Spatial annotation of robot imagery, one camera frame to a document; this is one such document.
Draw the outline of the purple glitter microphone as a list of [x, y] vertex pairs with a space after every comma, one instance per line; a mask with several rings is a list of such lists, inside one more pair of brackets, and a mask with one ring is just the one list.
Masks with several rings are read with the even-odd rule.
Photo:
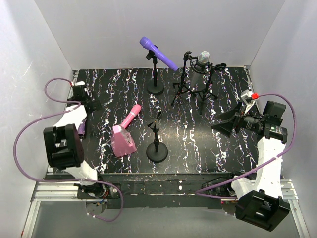
[[80, 138], [84, 138], [85, 134], [86, 134], [86, 121], [87, 119], [82, 120], [82, 122], [80, 123], [77, 132]]

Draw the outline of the silver microphone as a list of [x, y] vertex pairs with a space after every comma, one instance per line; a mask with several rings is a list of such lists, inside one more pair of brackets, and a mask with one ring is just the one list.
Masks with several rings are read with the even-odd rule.
[[193, 76], [191, 79], [191, 88], [195, 88], [201, 74], [205, 74], [208, 71], [210, 54], [208, 51], [202, 51], [199, 56], [193, 57], [191, 60], [191, 68], [193, 70]]

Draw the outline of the black tripod shock-mount stand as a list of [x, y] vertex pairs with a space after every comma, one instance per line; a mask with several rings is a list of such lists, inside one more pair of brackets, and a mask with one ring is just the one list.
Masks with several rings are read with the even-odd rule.
[[[205, 100], [209, 98], [213, 98], [216, 100], [218, 96], [210, 91], [210, 86], [212, 85], [212, 76], [218, 71], [222, 72], [227, 68], [227, 64], [220, 63], [214, 65], [209, 62], [210, 54], [207, 51], [202, 51], [198, 56], [192, 56], [191, 51], [187, 51], [184, 54], [183, 60], [183, 70], [181, 75], [180, 82], [173, 83], [173, 88], [177, 88], [177, 92], [172, 100], [171, 105], [173, 106], [176, 98], [182, 94], [189, 93], [191, 97], [199, 97], [201, 100], [199, 114], [203, 112], [203, 105]], [[188, 76], [186, 72], [186, 65], [190, 63], [190, 67], [192, 69], [192, 77], [187, 84], [185, 82], [185, 78]], [[203, 89], [198, 89], [199, 80], [203, 80], [204, 76], [207, 76], [207, 82], [205, 83], [205, 87]]]

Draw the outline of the black round-base stand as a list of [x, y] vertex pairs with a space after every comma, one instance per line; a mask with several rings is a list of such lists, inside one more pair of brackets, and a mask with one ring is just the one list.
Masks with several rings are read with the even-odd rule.
[[158, 76], [158, 71], [157, 71], [157, 63], [158, 63], [158, 59], [155, 56], [155, 53], [152, 50], [148, 50], [148, 54], [146, 55], [146, 58], [148, 60], [153, 59], [153, 65], [154, 65], [154, 69], [153, 69], [153, 80], [149, 81], [147, 84], [147, 92], [149, 94], [153, 94], [153, 95], [159, 95], [162, 94], [164, 91], [164, 84], [161, 82], [158, 82], [157, 80], [157, 76]]
[[157, 122], [161, 118], [161, 115], [162, 111], [159, 111], [155, 120], [147, 125], [155, 134], [155, 138], [154, 141], [147, 146], [146, 155], [148, 159], [154, 163], [163, 162], [168, 156], [167, 146], [160, 142], [158, 137], [159, 128], [157, 127]]

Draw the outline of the purple smooth microphone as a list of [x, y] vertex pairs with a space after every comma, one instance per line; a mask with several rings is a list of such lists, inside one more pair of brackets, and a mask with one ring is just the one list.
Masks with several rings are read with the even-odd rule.
[[161, 60], [165, 65], [167, 65], [170, 69], [173, 71], [177, 71], [178, 67], [177, 65], [169, 58], [167, 57], [159, 48], [157, 48], [149, 38], [142, 37], [139, 41], [140, 45], [145, 48], [146, 50], [150, 50], [154, 52], [154, 55]]

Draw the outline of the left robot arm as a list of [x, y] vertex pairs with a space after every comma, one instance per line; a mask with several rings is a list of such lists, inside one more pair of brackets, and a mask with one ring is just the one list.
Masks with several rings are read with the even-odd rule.
[[81, 139], [85, 137], [87, 115], [101, 108], [98, 100], [93, 100], [83, 81], [72, 86], [73, 95], [67, 99], [62, 118], [52, 127], [44, 129], [44, 141], [49, 166], [71, 174], [79, 179], [75, 184], [82, 192], [94, 198], [104, 195], [104, 185], [100, 174], [84, 160]]

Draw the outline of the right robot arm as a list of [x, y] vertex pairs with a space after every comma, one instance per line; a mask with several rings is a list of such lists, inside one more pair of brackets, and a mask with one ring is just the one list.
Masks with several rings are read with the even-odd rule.
[[213, 130], [230, 137], [240, 129], [257, 135], [258, 165], [256, 180], [239, 178], [231, 182], [238, 202], [236, 218], [267, 231], [273, 231], [289, 214], [290, 205], [283, 200], [281, 190], [280, 153], [284, 151], [288, 131], [282, 127], [284, 104], [267, 101], [262, 116], [246, 113], [247, 107], [238, 103], [234, 108], [218, 115], [220, 123], [211, 126]]

